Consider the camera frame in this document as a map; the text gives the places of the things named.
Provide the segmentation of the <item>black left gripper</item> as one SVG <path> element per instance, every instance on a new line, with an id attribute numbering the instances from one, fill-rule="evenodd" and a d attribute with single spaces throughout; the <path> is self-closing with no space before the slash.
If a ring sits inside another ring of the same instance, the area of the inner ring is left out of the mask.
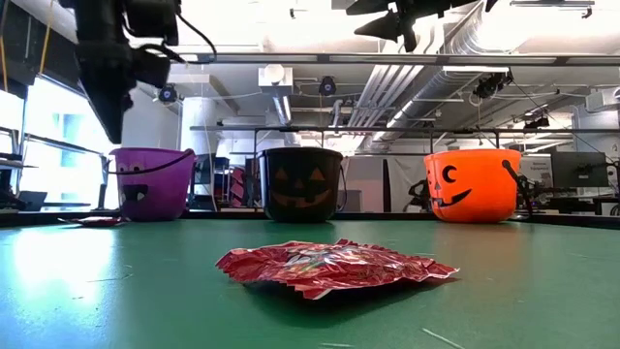
<path id="1" fill-rule="evenodd" d="M 86 41 L 76 47 L 80 83 L 111 143 L 121 143 L 123 118 L 136 87 L 133 52 L 127 44 Z"/>

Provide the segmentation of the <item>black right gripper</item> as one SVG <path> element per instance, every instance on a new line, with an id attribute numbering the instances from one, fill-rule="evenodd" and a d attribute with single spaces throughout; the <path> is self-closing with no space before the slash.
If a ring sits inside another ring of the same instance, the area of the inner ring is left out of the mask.
<path id="1" fill-rule="evenodd" d="M 445 11 L 454 7 L 452 0 L 356 0 L 346 9 L 347 15 L 369 15 L 387 11 L 394 2 L 397 12 L 388 12 L 385 16 L 374 19 L 357 28 L 354 33 L 396 42 L 403 37 L 406 52 L 413 52 L 417 47 L 414 24 L 418 18 L 444 16 Z"/>

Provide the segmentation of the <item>red Skittles candy packet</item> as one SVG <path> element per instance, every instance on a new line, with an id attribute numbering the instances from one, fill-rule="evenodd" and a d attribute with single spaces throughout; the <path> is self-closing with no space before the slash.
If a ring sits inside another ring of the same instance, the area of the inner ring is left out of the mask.
<path id="1" fill-rule="evenodd" d="M 383 286 L 402 279 L 447 279 L 459 271 L 429 257 L 344 238 L 333 244 L 292 240 L 235 248 L 216 267 L 237 282 L 278 282 L 313 301 L 335 290 Z"/>
<path id="2" fill-rule="evenodd" d="M 108 228 L 125 223 L 126 220 L 122 217 L 105 217 L 105 216 L 91 216 L 84 218 L 59 218 L 60 222 L 67 224 L 78 224 L 82 227 L 90 228 Z"/>

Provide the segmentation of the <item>white ceiling box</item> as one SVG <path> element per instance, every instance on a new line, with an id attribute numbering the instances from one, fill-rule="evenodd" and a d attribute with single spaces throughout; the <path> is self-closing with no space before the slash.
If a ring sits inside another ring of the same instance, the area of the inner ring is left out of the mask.
<path id="1" fill-rule="evenodd" d="M 293 69 L 280 64 L 268 64 L 260 68 L 258 87 L 262 93 L 273 96 L 293 94 L 295 91 Z"/>

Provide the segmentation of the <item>black ceiling-hung device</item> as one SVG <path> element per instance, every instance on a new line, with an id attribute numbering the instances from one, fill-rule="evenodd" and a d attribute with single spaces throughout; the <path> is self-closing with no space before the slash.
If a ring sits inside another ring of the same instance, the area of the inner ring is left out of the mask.
<path id="1" fill-rule="evenodd" d="M 480 99 L 487 99 L 501 91 L 505 85 L 513 82 L 511 72 L 507 73 L 491 73 L 487 77 L 478 80 L 478 85 L 474 89 L 473 94 Z"/>

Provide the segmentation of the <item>white fabric sheet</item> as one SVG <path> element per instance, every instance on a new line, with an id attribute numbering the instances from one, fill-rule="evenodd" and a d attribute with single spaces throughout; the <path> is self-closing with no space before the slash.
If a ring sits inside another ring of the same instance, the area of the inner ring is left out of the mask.
<path id="1" fill-rule="evenodd" d="M 412 186 L 426 179 L 423 156 L 388 157 L 391 211 L 401 213 L 413 199 L 409 194 Z"/>

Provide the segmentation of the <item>white board panel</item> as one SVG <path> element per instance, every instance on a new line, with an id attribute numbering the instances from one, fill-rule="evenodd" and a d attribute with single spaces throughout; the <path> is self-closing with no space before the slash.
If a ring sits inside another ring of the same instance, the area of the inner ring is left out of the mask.
<path id="1" fill-rule="evenodd" d="M 383 160 L 377 157 L 350 157 L 346 169 L 349 190 L 359 192 L 361 212 L 384 211 Z"/>

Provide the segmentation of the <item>ceiling light fixture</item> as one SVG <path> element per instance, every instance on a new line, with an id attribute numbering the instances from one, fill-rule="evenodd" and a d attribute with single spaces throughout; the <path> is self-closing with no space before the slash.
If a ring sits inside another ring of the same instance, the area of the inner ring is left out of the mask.
<path id="1" fill-rule="evenodd" d="M 588 8 L 596 4 L 595 0 L 511 0 L 511 6 L 517 7 L 566 7 Z"/>

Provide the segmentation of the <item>black table clamp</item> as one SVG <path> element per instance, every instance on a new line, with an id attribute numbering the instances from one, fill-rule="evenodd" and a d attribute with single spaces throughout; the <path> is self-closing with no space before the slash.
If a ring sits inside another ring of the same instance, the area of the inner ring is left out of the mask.
<path id="1" fill-rule="evenodd" d="M 408 194 L 411 196 L 411 200 L 403 207 L 404 212 L 408 212 L 411 206 L 418 206 L 420 212 L 432 211 L 429 187 L 426 179 L 422 179 L 412 185 Z"/>

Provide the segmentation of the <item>black jack-o-lantern bucket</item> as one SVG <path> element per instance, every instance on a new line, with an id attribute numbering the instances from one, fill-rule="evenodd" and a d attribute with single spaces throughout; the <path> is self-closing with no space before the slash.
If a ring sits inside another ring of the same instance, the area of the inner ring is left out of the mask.
<path id="1" fill-rule="evenodd" d="M 285 223 L 321 223 L 338 210 L 344 156 L 319 147 L 278 147 L 258 155 L 263 211 Z"/>

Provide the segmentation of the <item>orange jack-o-lantern bucket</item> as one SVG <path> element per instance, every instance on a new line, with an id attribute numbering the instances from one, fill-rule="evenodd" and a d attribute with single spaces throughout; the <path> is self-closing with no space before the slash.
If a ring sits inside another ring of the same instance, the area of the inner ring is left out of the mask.
<path id="1" fill-rule="evenodd" d="M 433 213 L 456 223 L 498 223 L 513 216 L 521 154 L 511 149 L 466 149 L 424 157 Z"/>

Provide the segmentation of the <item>black computer monitor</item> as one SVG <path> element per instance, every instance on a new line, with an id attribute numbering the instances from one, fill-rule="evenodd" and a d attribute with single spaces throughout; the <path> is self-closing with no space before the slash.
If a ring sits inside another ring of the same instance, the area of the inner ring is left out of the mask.
<path id="1" fill-rule="evenodd" d="M 556 152 L 551 155 L 553 186 L 595 188 L 608 186 L 607 161 L 601 152 Z"/>

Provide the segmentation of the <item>grey ceiling rail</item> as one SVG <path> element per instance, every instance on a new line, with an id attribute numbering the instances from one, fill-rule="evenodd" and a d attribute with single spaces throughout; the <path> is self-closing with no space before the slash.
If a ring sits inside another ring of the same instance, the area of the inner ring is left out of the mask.
<path id="1" fill-rule="evenodd" d="M 181 53 L 180 57 L 201 64 L 369 64 L 422 66 L 527 66 L 609 67 L 620 66 L 620 55 L 531 54 L 366 54 L 366 53 Z"/>

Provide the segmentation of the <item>black metal rack frame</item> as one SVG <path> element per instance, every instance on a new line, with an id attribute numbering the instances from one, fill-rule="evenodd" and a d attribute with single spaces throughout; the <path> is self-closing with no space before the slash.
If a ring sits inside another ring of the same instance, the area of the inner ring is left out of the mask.
<path id="1" fill-rule="evenodd" d="M 548 139 L 557 136 L 562 140 L 576 139 L 593 151 L 601 152 L 603 149 L 588 141 L 586 137 L 593 135 L 597 138 L 612 135 L 620 137 L 620 129 L 595 127 L 592 129 L 509 129 L 509 128 L 435 128 L 435 127 L 319 127 L 319 126 L 192 126 L 195 132 L 203 132 L 206 138 L 219 138 L 222 143 L 230 141 L 234 143 L 241 139 L 251 141 L 248 151 L 237 151 L 231 147 L 228 155 L 245 156 L 252 160 L 246 168 L 246 196 L 248 205 L 257 208 L 255 201 L 261 195 L 260 169 L 258 165 L 258 153 L 265 149 L 263 141 L 273 139 L 284 147 L 319 147 L 334 150 L 345 157 L 351 156 L 391 156 L 393 151 L 391 144 L 397 139 L 411 134 L 414 138 L 424 141 L 427 145 L 426 152 L 433 153 L 443 138 L 450 136 L 455 138 L 471 139 L 483 138 L 485 143 L 490 143 L 495 148 L 500 148 L 501 138 L 513 136 L 521 138 L 521 142 L 531 143 L 539 139 Z"/>

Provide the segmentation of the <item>black aluminium table frame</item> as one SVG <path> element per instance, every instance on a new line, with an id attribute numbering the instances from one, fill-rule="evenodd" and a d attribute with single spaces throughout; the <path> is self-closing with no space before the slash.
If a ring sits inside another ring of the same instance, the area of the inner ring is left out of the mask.
<path id="1" fill-rule="evenodd" d="M 78 219 L 90 216 L 116 217 L 118 211 L 44 211 L 44 212 L 3 212 L 0 213 L 0 228 L 16 228 L 22 226 L 40 226 L 59 224 L 61 219 Z M 181 219 L 219 219 L 219 220 L 266 220 L 262 212 L 253 210 L 212 212 L 186 211 Z M 340 212 L 330 218 L 331 221 L 430 221 L 436 220 L 431 213 L 359 213 Z M 547 224 L 571 227 L 598 228 L 620 231 L 618 216 L 588 215 L 547 215 L 534 214 L 526 218 L 511 218 L 513 222 Z"/>

